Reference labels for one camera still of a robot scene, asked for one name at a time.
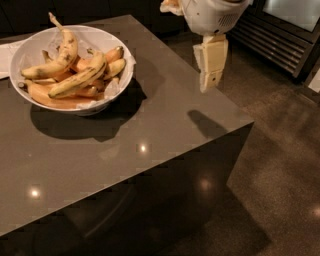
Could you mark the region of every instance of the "cabinet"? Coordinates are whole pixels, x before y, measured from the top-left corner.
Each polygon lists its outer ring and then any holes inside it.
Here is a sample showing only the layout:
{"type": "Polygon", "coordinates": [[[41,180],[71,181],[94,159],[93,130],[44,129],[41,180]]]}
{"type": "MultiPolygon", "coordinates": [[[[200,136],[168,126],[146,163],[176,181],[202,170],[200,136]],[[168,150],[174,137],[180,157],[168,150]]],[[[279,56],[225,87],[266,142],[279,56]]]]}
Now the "cabinet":
{"type": "Polygon", "coordinates": [[[156,35],[183,30],[183,17],[172,13],[161,13],[161,0],[109,0],[112,17],[131,14],[156,35]]]}
{"type": "Polygon", "coordinates": [[[65,25],[74,25],[110,17],[107,0],[52,0],[56,15],[65,25]]]}
{"type": "Polygon", "coordinates": [[[10,26],[10,23],[8,22],[4,11],[0,7],[0,37],[4,37],[12,32],[13,30],[10,26]]]}
{"type": "Polygon", "coordinates": [[[0,0],[0,7],[15,34],[40,31],[50,26],[48,11],[53,7],[51,0],[0,0]]]}
{"type": "Polygon", "coordinates": [[[161,35],[183,30],[185,21],[172,13],[161,13],[162,0],[0,0],[0,36],[38,32],[53,24],[48,11],[64,25],[74,25],[130,14],[161,35]]]}

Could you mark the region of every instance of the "bowl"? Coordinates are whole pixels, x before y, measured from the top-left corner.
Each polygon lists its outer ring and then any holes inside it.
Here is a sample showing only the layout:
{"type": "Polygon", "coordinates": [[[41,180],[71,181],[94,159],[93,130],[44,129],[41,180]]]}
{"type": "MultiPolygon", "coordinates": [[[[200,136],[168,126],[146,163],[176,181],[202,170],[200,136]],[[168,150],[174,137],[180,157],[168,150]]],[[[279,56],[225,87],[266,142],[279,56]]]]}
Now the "bowl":
{"type": "Polygon", "coordinates": [[[126,66],[121,72],[120,82],[115,90],[112,90],[110,95],[105,94],[105,99],[99,101],[92,101],[90,104],[82,104],[75,109],[57,109],[42,105],[33,100],[28,92],[21,88],[21,82],[24,80],[20,71],[33,65],[44,63],[42,50],[49,52],[51,56],[57,55],[57,47],[62,40],[61,33],[58,28],[50,28],[34,34],[19,47],[14,53],[10,68],[9,75],[10,81],[14,89],[28,102],[39,106],[44,109],[58,111],[65,114],[75,114],[80,116],[93,115],[105,108],[115,100],[128,86],[133,75],[133,68],[135,60],[131,55],[127,46],[114,35],[88,26],[70,25],[64,26],[74,32],[78,39],[78,55],[80,57],[88,57],[87,49],[93,48],[103,52],[110,49],[122,46],[124,49],[123,58],[126,60],[126,66]]]}

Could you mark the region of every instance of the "peeled banana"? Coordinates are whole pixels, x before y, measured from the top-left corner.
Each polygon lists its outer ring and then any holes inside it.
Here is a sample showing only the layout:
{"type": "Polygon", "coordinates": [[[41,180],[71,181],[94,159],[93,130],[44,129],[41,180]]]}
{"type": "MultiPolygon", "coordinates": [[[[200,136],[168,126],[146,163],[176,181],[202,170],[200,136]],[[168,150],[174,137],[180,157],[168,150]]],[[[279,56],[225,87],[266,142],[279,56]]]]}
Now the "peeled banana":
{"type": "MultiPolygon", "coordinates": [[[[50,63],[50,62],[53,61],[53,59],[51,59],[51,57],[49,56],[49,53],[47,51],[45,51],[45,50],[42,50],[42,56],[44,58],[45,63],[50,63]]],[[[71,73],[69,70],[67,70],[66,72],[64,72],[64,73],[62,73],[60,75],[52,77],[52,79],[55,82],[61,82],[64,79],[67,79],[70,76],[73,76],[73,73],[71,73]]]]}
{"type": "Polygon", "coordinates": [[[42,65],[21,70],[21,75],[27,79],[43,79],[58,76],[67,71],[78,56],[78,41],[74,33],[64,28],[56,17],[49,12],[50,21],[58,27],[63,40],[59,47],[57,59],[42,65]]]}
{"type": "Polygon", "coordinates": [[[72,95],[75,91],[86,87],[101,77],[106,68],[106,58],[103,52],[88,49],[93,57],[89,65],[81,72],[56,84],[50,91],[50,98],[63,98],[72,95]]]}
{"type": "Polygon", "coordinates": [[[48,92],[53,85],[41,85],[34,83],[33,81],[26,79],[25,85],[27,86],[28,93],[32,99],[36,102],[51,108],[57,109],[76,109],[78,104],[90,103],[92,98],[83,97],[66,97],[63,99],[51,99],[48,96],[48,92]]]}
{"type": "Polygon", "coordinates": [[[84,87],[82,89],[79,89],[75,92],[75,95],[77,96],[81,96],[81,97],[88,97],[88,98],[92,98],[97,96],[99,93],[99,90],[97,87],[89,85],[87,87],[84,87]]]}
{"type": "MultiPolygon", "coordinates": [[[[106,52],[105,57],[107,63],[111,63],[118,59],[121,59],[124,54],[124,49],[122,46],[117,46],[108,52],[106,52]]],[[[71,69],[75,72],[80,72],[81,70],[85,69],[85,67],[90,63],[90,59],[84,59],[80,56],[77,56],[76,60],[71,65],[71,69]]]]}
{"type": "Polygon", "coordinates": [[[107,65],[107,71],[105,75],[103,76],[103,80],[108,80],[116,75],[118,75],[126,66],[126,60],[125,59],[118,59],[114,62],[108,63],[107,65]]]}

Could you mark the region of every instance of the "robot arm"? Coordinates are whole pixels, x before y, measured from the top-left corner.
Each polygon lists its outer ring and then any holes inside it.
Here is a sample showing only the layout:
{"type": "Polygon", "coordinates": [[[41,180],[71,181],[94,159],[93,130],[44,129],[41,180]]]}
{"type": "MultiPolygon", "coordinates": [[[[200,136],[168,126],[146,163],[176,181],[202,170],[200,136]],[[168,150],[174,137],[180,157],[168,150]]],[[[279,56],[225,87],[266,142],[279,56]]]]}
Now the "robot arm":
{"type": "Polygon", "coordinates": [[[219,84],[228,53],[225,33],[234,27],[249,0],[164,0],[161,12],[183,15],[190,30],[203,36],[194,45],[200,69],[200,90],[206,92],[219,84]]]}

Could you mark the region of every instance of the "white paper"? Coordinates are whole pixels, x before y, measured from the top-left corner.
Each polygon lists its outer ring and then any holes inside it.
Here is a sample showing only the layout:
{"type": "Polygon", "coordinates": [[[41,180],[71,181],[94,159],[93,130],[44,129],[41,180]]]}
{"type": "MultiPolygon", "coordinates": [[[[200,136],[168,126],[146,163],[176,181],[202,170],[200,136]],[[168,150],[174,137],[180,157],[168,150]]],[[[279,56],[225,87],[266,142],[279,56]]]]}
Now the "white paper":
{"type": "Polygon", "coordinates": [[[0,45],[0,79],[9,76],[12,56],[24,41],[25,40],[0,45]]]}

